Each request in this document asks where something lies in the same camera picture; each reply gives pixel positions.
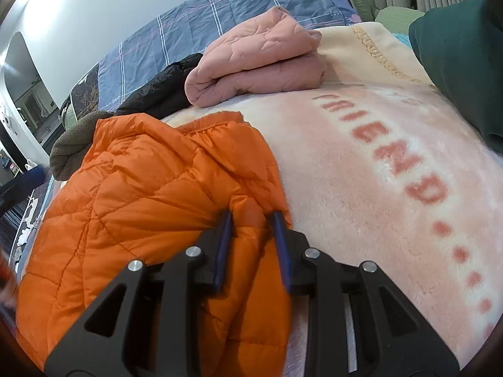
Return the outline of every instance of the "metal screw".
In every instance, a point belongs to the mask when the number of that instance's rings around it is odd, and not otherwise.
[[[377,265],[375,262],[372,262],[372,261],[365,261],[362,264],[362,268],[365,272],[373,273],[373,272],[377,271]]]
[[[189,247],[185,249],[185,255],[190,256],[190,258],[194,258],[201,254],[201,248],[199,247]]]
[[[316,248],[308,248],[305,250],[304,255],[307,258],[316,259],[319,257],[319,251]]]
[[[138,259],[135,259],[134,261],[131,261],[127,264],[127,268],[131,272],[137,272],[143,268],[143,262]]]

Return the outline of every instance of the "blanket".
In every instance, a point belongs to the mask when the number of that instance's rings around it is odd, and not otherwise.
[[[49,158],[51,171],[56,180],[70,179],[91,148],[96,122],[112,116],[113,113],[106,110],[96,110],[84,116],[56,140]]]
[[[336,261],[378,263],[464,366],[503,312],[499,160],[382,25],[320,32],[320,89],[243,95],[165,120],[240,111],[275,155],[293,229]],[[303,373],[304,301],[293,316],[289,377]]]
[[[326,66],[316,48],[319,31],[305,30],[282,7],[250,18],[213,41],[185,81],[197,107],[216,105],[238,93],[313,89]]]

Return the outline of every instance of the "pillow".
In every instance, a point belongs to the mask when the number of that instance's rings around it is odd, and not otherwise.
[[[432,9],[409,37],[433,83],[503,152],[503,30],[486,0]]]
[[[374,21],[369,0],[351,0],[351,3],[363,22]]]
[[[77,115],[75,114],[74,105],[70,103],[63,114],[63,127],[65,130],[70,129],[74,124],[77,123]]]
[[[376,22],[380,22],[392,34],[408,34],[409,26],[422,17],[422,11],[405,7],[386,7],[379,11]]]

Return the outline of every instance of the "black jacket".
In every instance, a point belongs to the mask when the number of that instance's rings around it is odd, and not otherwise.
[[[156,119],[162,119],[189,107],[191,104],[185,95],[185,79],[199,64],[202,56],[192,54],[170,64],[147,84],[135,90],[114,115],[147,113]]]

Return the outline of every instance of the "pink quilted blanket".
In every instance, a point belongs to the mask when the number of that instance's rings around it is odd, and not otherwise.
[[[187,99],[208,107],[240,93],[318,88],[326,71],[316,51],[320,41],[319,31],[305,30],[287,10],[273,7],[208,46],[185,81]]]

